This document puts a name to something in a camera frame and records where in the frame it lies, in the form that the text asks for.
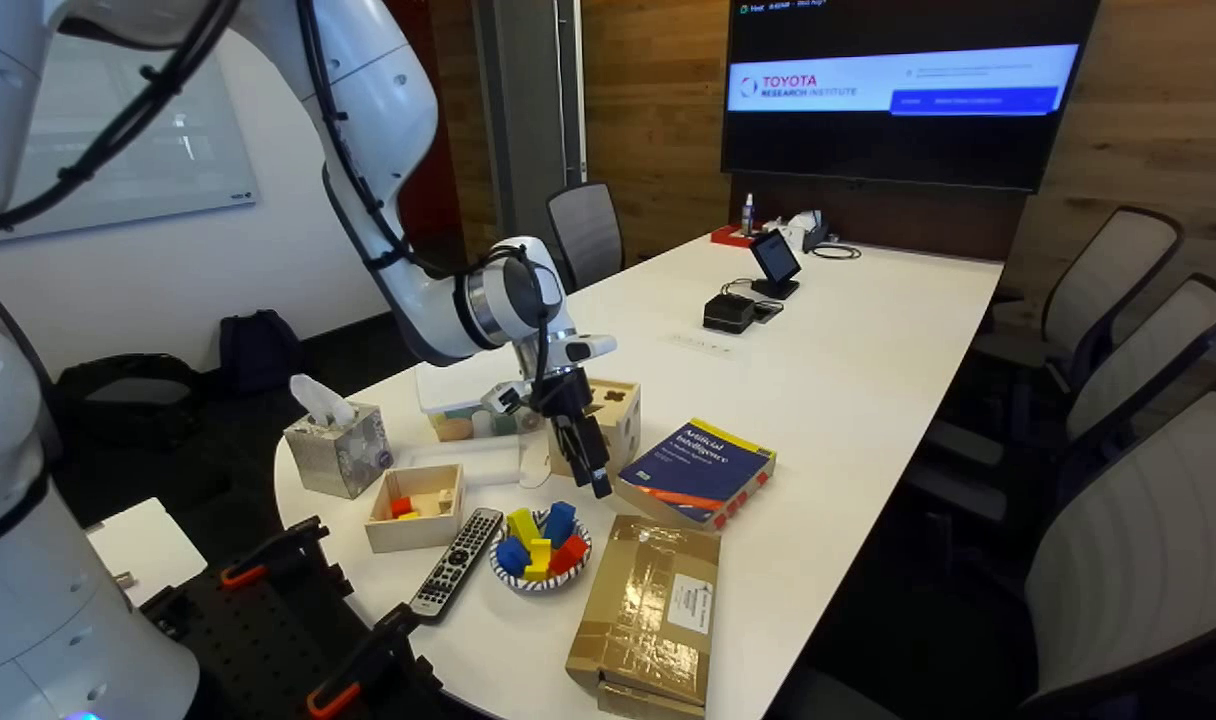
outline office chair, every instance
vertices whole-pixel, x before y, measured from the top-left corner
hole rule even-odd
[[[938,420],[910,488],[1009,532],[1024,549],[1056,499],[1076,491],[1129,443],[1129,420],[1193,369],[1216,338],[1216,283],[1186,279],[1108,359],[1086,379],[1070,411],[1037,411],[1017,388],[1006,439]],[[1061,466],[1061,488],[1034,477]]]
[[[567,293],[621,272],[621,225],[607,184],[578,184],[550,199]]]
[[[1074,397],[1114,347],[1122,309],[1175,254],[1179,225],[1115,208],[1066,268],[1028,345],[968,350],[944,417],[1006,417],[1009,384],[1037,379],[1052,400]]]
[[[1216,691],[1202,694],[1216,676],[1216,392],[1056,511],[1017,590],[867,545],[816,652],[895,715],[1076,715],[1175,691],[1216,715]]]

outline remote control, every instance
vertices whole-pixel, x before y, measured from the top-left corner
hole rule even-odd
[[[474,568],[489,552],[501,521],[503,515],[494,511],[494,508],[475,508],[474,511],[474,521],[454,537],[449,552],[441,556],[441,565],[431,568],[431,575],[413,595],[413,605],[410,605],[413,615],[419,615],[426,624],[441,624],[449,615],[449,609],[460,595],[466,578],[474,578]]]

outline whiteboard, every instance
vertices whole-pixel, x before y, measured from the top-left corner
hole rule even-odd
[[[142,68],[168,51],[135,51],[58,35],[38,94],[29,148],[14,202],[46,193],[63,164],[144,87]],[[88,184],[52,210],[0,230],[0,241],[59,236],[108,225],[142,225],[188,210],[258,202],[258,171],[227,94],[226,68],[207,62],[173,105]]]

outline conference table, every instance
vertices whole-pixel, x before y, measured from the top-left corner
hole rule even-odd
[[[1001,265],[865,246],[862,261],[799,254],[799,293],[744,336],[700,327],[706,298],[760,274],[751,252],[687,241],[567,298],[583,331],[613,331],[618,350],[589,374],[641,384],[641,449],[684,420],[728,424],[782,451],[776,477],[722,532],[710,715],[766,715],[805,652],[865,537],[882,521],[928,433],[1001,283]],[[395,464],[460,464],[468,508],[578,505],[604,549],[626,499],[550,470],[550,437],[437,443],[429,397],[518,379],[507,347],[454,369],[410,369],[352,400],[375,403]],[[307,491],[292,451],[277,449],[284,524],[320,515],[326,556],[352,578],[352,609],[373,624],[410,601],[444,549],[373,552],[355,499]],[[460,699],[497,715],[602,715],[565,656],[593,588],[593,568],[557,595],[518,595],[489,560],[444,624],[413,631],[413,652]]]

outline colorful book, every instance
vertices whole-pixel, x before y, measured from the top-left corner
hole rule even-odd
[[[769,482],[776,451],[713,420],[687,420],[641,461],[621,466],[633,499],[654,499],[694,524],[723,527]]]

